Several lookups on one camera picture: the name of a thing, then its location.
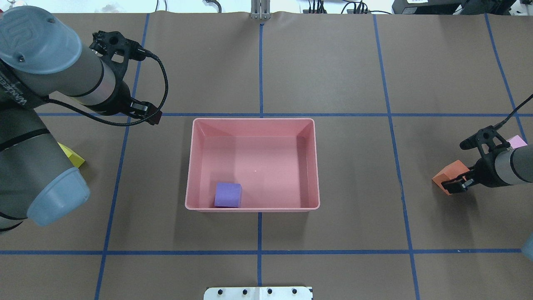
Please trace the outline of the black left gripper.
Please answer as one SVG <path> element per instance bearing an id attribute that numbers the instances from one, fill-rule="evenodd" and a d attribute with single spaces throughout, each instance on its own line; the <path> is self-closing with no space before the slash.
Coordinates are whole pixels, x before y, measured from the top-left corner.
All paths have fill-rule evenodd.
<path id="1" fill-rule="evenodd" d="M 100 55 L 113 71 L 126 71 L 130 60 L 141 62 L 150 57 L 150 51 L 135 40 L 126 38 L 121 32 L 98 31 L 92 34 L 90 49 Z M 129 116 L 149 125 L 158 125 L 162 117 L 161 108 L 148 101 L 131 98 Z"/>

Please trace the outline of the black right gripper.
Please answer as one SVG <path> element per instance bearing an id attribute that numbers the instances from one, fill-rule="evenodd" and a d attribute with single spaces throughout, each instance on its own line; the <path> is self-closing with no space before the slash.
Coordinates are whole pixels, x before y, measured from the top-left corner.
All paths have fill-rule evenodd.
<path id="1" fill-rule="evenodd" d="M 510 147 L 509 142 L 497 132 L 493 126 L 480 129 L 474 135 L 460 142 L 459 147 L 462 150 L 476 148 L 481 158 L 476 161 L 475 165 L 469 167 L 469 172 L 463 177 L 446 180 L 441 183 L 443 190 L 447 194 L 458 194 L 467 192 L 471 186 L 484 185 L 488 188 L 498 188 L 510 186 L 509 183 L 501 179 L 496 171 L 496 158 L 499 154 L 505 152 Z"/>

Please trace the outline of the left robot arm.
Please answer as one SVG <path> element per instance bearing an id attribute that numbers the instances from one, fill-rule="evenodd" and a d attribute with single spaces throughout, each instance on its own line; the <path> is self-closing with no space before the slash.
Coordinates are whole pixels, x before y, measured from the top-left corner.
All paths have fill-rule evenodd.
<path id="1" fill-rule="evenodd" d="M 113 127 L 157 125 L 168 96 L 161 59 L 120 32 L 94 32 L 84 45 L 52 13 L 18 6 L 1 13 L 1 233 L 32 220 L 47 226 L 91 191 L 36 108 L 55 104 Z M 158 106 L 132 97 L 130 60 L 154 59 L 165 90 Z"/>

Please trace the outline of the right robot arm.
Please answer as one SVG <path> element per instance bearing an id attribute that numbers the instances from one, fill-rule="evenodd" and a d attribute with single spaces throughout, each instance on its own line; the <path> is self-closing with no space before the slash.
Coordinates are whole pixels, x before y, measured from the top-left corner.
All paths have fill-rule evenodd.
<path id="1" fill-rule="evenodd" d="M 532 146 L 513 147 L 496 127 L 480 129 L 459 146 L 462 150 L 477 149 L 481 157 L 470 167 L 457 160 L 433 177 L 434 184 L 447 195 L 467 192 L 474 185 L 498 188 L 533 181 Z"/>

